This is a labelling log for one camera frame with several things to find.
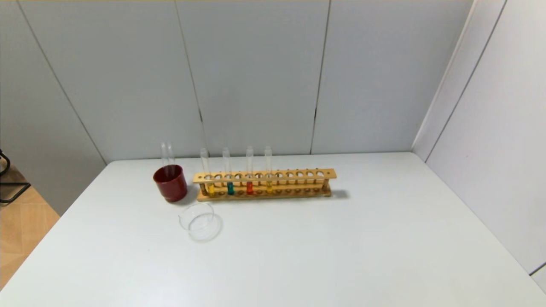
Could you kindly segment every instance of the glass petri dish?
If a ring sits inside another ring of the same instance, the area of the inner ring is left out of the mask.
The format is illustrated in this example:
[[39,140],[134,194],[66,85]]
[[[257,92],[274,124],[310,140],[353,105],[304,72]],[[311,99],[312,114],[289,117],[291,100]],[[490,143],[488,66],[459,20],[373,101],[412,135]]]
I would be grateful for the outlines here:
[[211,239],[218,230],[214,209],[208,203],[192,204],[178,218],[180,226],[195,240]]

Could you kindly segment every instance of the wooden test tube rack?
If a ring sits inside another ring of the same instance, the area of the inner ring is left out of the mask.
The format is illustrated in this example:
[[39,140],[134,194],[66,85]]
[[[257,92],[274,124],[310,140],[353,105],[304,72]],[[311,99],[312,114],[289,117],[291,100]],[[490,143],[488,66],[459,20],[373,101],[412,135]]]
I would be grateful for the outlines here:
[[[197,200],[207,202],[212,200],[328,197],[332,195],[329,180],[337,178],[333,168],[274,170],[271,178],[266,177],[265,171],[257,171],[252,174],[252,178],[248,178],[247,172],[232,172],[232,178],[226,178],[224,172],[197,173],[193,177],[193,183],[199,184],[200,187]],[[246,192],[246,185],[249,181],[252,182],[252,194]],[[272,193],[267,193],[268,181],[271,181]],[[228,194],[228,182],[233,183],[234,195]],[[208,192],[210,184],[214,184],[214,195],[210,195]]]

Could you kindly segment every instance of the red liquid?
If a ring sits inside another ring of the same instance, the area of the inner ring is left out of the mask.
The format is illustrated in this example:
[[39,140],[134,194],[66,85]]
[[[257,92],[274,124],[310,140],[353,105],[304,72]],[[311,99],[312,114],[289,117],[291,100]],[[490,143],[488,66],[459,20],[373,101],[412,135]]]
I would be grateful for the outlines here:
[[252,182],[246,183],[246,193],[247,194],[254,194],[254,191],[252,190]]

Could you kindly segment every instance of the metal stand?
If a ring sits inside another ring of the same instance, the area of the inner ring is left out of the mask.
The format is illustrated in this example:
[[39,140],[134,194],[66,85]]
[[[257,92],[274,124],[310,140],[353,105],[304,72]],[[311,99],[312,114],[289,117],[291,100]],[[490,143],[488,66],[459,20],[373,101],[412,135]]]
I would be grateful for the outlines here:
[[[5,169],[0,172],[0,176],[2,176],[3,174],[5,174],[9,170],[9,167],[11,166],[11,161],[9,160],[8,157],[6,157],[4,155],[4,153],[2,152],[1,149],[0,149],[0,157],[4,158],[5,161],[7,162],[7,165],[6,165]],[[16,200],[17,197],[21,196],[21,194],[23,194],[23,192],[25,192],[31,186],[31,184],[29,184],[28,182],[0,182],[0,185],[3,185],[3,186],[22,186],[22,188],[19,191],[17,191],[17,193],[15,193],[15,195],[13,197],[11,197],[9,199],[0,198],[0,205],[1,206],[7,206],[9,203]]]

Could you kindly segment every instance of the empty test tube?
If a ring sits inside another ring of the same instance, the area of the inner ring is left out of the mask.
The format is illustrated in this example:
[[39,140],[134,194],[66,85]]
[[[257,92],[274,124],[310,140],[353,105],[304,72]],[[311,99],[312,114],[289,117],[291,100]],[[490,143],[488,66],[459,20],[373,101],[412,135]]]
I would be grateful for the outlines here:
[[[232,177],[232,165],[229,163],[229,149],[227,147],[224,147],[224,150],[222,151],[222,157],[224,158],[224,171],[226,174],[226,177],[231,178]],[[228,195],[235,194],[235,190],[233,189],[233,182],[228,182]]]
[[[205,179],[212,179],[209,168],[209,152],[206,148],[201,148],[201,163],[203,164],[203,172],[206,174]],[[207,184],[209,195],[214,196],[214,183]]]
[[271,177],[273,173],[271,172],[271,147],[267,146],[265,148],[265,176],[267,177],[266,181],[266,191],[268,194],[273,193],[273,184],[271,183]]
[[246,148],[246,175],[249,179],[249,181],[246,182],[246,193],[247,194],[253,194],[254,191],[252,189],[252,158],[254,157],[254,150],[252,149],[252,146],[249,146]]
[[163,170],[165,176],[171,178],[175,173],[175,160],[173,154],[173,146],[170,142],[161,142],[161,161],[163,162]]

